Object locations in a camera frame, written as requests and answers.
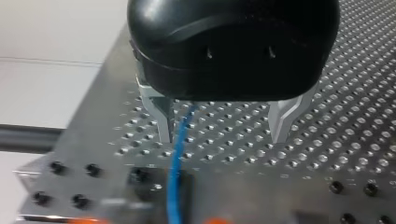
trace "blue cable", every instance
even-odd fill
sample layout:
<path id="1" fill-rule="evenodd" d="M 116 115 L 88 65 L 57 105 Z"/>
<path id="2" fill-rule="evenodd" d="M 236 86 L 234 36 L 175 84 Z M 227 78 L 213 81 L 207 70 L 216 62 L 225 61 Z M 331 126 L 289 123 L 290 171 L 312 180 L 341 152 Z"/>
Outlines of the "blue cable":
<path id="1" fill-rule="evenodd" d="M 180 170 L 180 157 L 184 150 L 183 141 L 186 138 L 187 125 L 192 120 L 192 113 L 197 108 L 192 105 L 185 118 L 178 126 L 178 138 L 175 144 L 175 154 L 172 158 L 172 165 L 168 176 L 166 209 L 168 224 L 181 224 L 181 215 L 178 208 L 178 171 Z"/>

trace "small hole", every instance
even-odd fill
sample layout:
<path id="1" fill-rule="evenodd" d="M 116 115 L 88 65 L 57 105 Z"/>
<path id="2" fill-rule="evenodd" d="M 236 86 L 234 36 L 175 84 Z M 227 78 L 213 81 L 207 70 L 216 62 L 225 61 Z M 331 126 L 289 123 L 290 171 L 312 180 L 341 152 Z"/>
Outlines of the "small hole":
<path id="1" fill-rule="evenodd" d="M 206 156 L 204 156 L 204 159 L 207 160 L 207 161 L 211 161 L 213 159 L 213 156 L 212 155 L 206 155 Z"/>
<path id="2" fill-rule="evenodd" d="M 142 133 L 143 131 L 145 131 L 145 129 L 144 129 L 143 127 L 137 127 L 137 128 L 136 128 L 136 131 L 137 131 L 138 133 Z"/>
<path id="3" fill-rule="evenodd" d="M 139 147 L 139 146 L 140 146 L 140 142 L 138 142 L 138 141 L 133 141 L 131 143 L 131 147 Z"/>
<path id="4" fill-rule="evenodd" d="M 234 160 L 234 157 L 232 157 L 232 156 L 228 156 L 225 158 L 225 161 L 227 161 L 227 162 L 232 162 L 233 160 Z"/>
<path id="5" fill-rule="evenodd" d="M 169 157 L 171 155 L 170 152 L 166 151 L 161 154 L 163 157 Z"/>
<path id="6" fill-rule="evenodd" d="M 146 136 L 145 136 L 145 139 L 146 139 L 146 140 L 151 140 L 151 139 L 152 139 L 152 135 L 149 135 L 149 134 L 146 135 Z"/>
<path id="7" fill-rule="evenodd" d="M 140 117 L 141 119 L 146 119 L 148 116 L 149 116 L 148 114 L 141 114 L 139 117 Z"/>
<path id="8" fill-rule="evenodd" d="M 149 151 L 148 151 L 148 150 L 141 150 L 141 151 L 140 151 L 140 154 L 141 154 L 142 156 L 146 156 L 146 155 L 149 154 Z"/>

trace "black pipe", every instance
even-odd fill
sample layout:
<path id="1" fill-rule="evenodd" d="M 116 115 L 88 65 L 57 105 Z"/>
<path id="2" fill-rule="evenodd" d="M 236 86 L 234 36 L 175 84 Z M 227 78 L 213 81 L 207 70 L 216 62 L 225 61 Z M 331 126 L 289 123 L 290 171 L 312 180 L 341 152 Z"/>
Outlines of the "black pipe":
<path id="1" fill-rule="evenodd" d="M 62 131 L 0 124 L 0 151 L 44 154 L 53 149 Z"/>

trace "white floor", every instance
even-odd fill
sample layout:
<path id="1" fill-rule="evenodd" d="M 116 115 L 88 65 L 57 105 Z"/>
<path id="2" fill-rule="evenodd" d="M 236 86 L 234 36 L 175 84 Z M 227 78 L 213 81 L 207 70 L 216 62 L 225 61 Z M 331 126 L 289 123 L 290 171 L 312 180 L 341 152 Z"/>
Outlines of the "white floor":
<path id="1" fill-rule="evenodd" d="M 0 124 L 66 128 L 126 23 L 128 0 L 0 0 Z M 26 193 L 0 152 L 0 224 Z"/>
<path id="2" fill-rule="evenodd" d="M 67 127 L 99 67 L 0 62 L 0 124 Z M 13 223 L 27 196 L 12 173 L 39 155 L 0 152 L 0 224 Z"/>
<path id="3" fill-rule="evenodd" d="M 0 152 L 0 223 L 13 223 L 21 203 L 26 198 L 26 191 L 12 171 L 25 163 L 37 159 L 40 155 L 13 152 Z"/>

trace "perforated metal plate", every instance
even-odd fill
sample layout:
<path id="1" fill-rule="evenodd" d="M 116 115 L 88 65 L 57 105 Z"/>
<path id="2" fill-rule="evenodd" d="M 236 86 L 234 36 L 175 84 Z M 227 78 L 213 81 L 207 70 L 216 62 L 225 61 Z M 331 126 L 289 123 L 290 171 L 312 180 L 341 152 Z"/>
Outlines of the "perforated metal plate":
<path id="1" fill-rule="evenodd" d="M 281 223 L 293 211 L 338 223 L 394 216 L 396 207 L 396 2 L 342 0 L 342 23 L 309 111 L 286 144 L 273 145 L 263 103 L 201 103 L 185 139 L 183 169 L 196 179 L 191 223 L 225 217 L 234 223 Z M 159 143 L 156 121 L 141 104 L 126 30 L 56 147 L 66 175 L 49 170 L 36 190 L 47 207 L 27 200 L 23 217 L 102 216 L 101 200 L 121 188 L 129 166 L 167 167 L 172 146 Z M 175 102 L 179 120 L 189 105 Z M 86 175 L 95 163 L 100 177 Z M 340 195 L 328 184 L 341 181 Z M 375 183 L 377 197 L 362 188 Z M 80 210 L 71 197 L 84 194 Z"/>

